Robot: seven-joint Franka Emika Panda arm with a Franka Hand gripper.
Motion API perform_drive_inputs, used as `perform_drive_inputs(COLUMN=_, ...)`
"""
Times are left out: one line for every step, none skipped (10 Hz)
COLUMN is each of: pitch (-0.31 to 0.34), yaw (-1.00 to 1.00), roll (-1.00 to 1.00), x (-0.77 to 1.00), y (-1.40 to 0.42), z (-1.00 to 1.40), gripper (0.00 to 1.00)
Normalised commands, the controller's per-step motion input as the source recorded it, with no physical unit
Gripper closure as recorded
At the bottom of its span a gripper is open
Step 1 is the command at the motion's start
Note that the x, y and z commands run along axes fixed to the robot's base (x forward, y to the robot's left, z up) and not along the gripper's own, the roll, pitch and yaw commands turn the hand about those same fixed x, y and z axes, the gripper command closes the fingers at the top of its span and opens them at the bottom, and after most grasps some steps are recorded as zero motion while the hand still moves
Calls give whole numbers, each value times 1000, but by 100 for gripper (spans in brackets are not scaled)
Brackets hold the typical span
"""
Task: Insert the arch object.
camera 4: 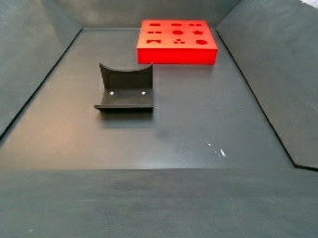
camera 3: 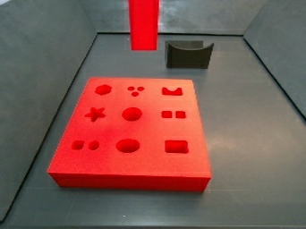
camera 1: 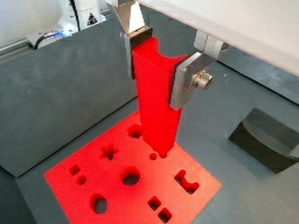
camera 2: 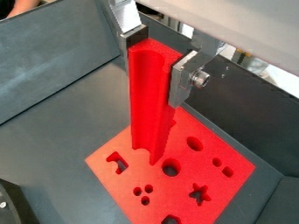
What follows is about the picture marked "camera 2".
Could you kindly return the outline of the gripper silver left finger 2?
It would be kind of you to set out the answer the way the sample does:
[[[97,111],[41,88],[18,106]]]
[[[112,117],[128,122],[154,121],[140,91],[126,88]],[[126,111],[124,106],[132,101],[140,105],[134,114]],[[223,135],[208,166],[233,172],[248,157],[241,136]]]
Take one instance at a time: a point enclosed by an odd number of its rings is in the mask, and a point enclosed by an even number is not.
[[[141,23],[134,0],[108,0],[108,8],[121,56],[125,58],[128,48],[148,38],[148,27]]]

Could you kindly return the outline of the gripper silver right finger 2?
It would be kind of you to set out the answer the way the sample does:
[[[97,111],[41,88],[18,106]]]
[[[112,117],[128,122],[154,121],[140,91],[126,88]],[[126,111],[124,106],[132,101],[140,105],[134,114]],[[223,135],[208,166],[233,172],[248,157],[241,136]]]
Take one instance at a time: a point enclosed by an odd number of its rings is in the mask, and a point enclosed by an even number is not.
[[[199,30],[192,32],[189,50],[172,65],[168,104],[176,109],[189,97],[192,87],[204,88],[211,76],[203,71],[225,43]]]

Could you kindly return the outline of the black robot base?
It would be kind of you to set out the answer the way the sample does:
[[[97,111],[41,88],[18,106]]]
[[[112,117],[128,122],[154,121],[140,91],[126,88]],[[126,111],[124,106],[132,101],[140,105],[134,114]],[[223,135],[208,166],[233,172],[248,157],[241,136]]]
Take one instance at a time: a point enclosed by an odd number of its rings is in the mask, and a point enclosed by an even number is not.
[[[21,187],[0,179],[0,224],[40,224]]]

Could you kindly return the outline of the person's hand in background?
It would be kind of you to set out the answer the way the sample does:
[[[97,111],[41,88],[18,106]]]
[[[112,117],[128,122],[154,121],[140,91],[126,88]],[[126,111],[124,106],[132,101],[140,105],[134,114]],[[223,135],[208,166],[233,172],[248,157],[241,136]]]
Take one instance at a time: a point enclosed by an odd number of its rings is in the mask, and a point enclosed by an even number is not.
[[[14,0],[13,8],[8,14],[8,17],[14,17],[28,10],[33,9],[40,3],[40,0]]]

